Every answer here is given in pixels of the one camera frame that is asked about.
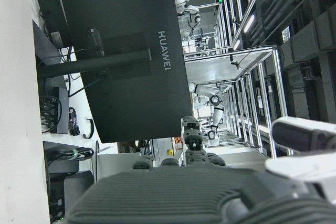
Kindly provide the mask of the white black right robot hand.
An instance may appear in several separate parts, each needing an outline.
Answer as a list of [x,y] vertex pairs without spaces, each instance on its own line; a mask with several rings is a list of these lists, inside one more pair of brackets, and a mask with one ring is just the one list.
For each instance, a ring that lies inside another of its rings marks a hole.
[[229,168],[203,149],[199,122],[181,120],[185,165],[154,167],[141,157],[127,172],[100,179],[66,223],[335,223],[335,125],[284,116],[271,136],[293,156],[265,170]]

